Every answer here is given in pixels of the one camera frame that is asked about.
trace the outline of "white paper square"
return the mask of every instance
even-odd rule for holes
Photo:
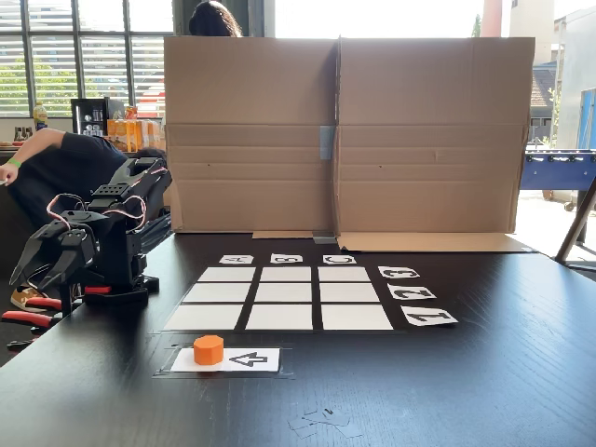
[[[254,267],[209,267],[198,282],[251,282]]]
[[[415,270],[409,267],[379,267],[379,272],[384,278],[402,279],[402,278],[419,278]]]
[[[321,283],[322,303],[378,303],[379,297],[370,282]]]
[[[312,305],[252,306],[247,330],[297,331],[313,329]]]
[[[310,281],[310,267],[264,267],[261,281]]]
[[[391,297],[396,300],[427,300],[437,298],[432,291],[426,287],[393,286],[387,284]]]
[[[262,282],[255,302],[309,303],[313,299],[310,282]]]
[[[364,267],[319,267],[318,280],[321,282],[370,282]]]
[[[183,303],[244,303],[249,294],[249,282],[218,282],[195,284]]]
[[[322,305],[323,329],[330,331],[390,331],[381,305]]]
[[[252,264],[254,258],[248,254],[226,254],[220,264]]]
[[[343,254],[326,254],[323,256],[323,263],[331,265],[355,264],[356,259],[354,256]]]
[[[457,320],[453,318],[449,312],[443,309],[436,309],[432,307],[409,307],[403,305],[401,307],[403,315],[410,324],[414,326],[434,326],[437,324],[456,323]]]
[[[164,331],[226,331],[236,327],[242,305],[179,305]]]
[[[195,352],[192,347],[181,349],[169,369],[172,373],[213,373],[216,371],[279,371],[278,347],[225,347],[223,361],[216,365],[199,365],[195,363]]]
[[[299,254],[272,254],[271,264],[296,264],[302,262]]]

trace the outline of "hair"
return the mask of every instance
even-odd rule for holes
[[[165,151],[161,149],[155,149],[153,147],[145,147],[140,151],[137,151],[130,155],[130,158],[161,158],[168,165],[168,160],[166,159]]]
[[[242,29],[232,13],[220,2],[212,0],[196,5],[188,28],[192,35],[242,37]]]

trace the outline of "wristband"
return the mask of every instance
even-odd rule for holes
[[[22,165],[22,163],[20,163],[18,160],[15,160],[14,158],[10,158],[7,163],[15,165],[17,168],[20,168]]]

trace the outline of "number card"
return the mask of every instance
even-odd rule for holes
[[[408,286],[392,286],[387,284],[391,296],[396,300],[426,300],[428,298],[437,298],[426,287],[408,287]]]
[[[337,264],[355,264],[354,256],[344,255],[325,255],[323,256],[323,263],[337,265]]]
[[[443,309],[403,305],[401,310],[403,311],[403,315],[408,319],[408,322],[414,326],[434,326],[436,324],[457,322],[455,318]]]
[[[420,278],[420,275],[408,267],[379,267],[379,272],[389,279]]]
[[[252,264],[252,256],[244,254],[226,254],[220,264]]]
[[[271,264],[296,264],[302,262],[302,256],[298,254],[272,254]]]

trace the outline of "hand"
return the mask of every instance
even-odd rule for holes
[[[19,168],[12,163],[6,163],[0,166],[0,181],[6,180],[5,186],[9,186],[19,177]]]

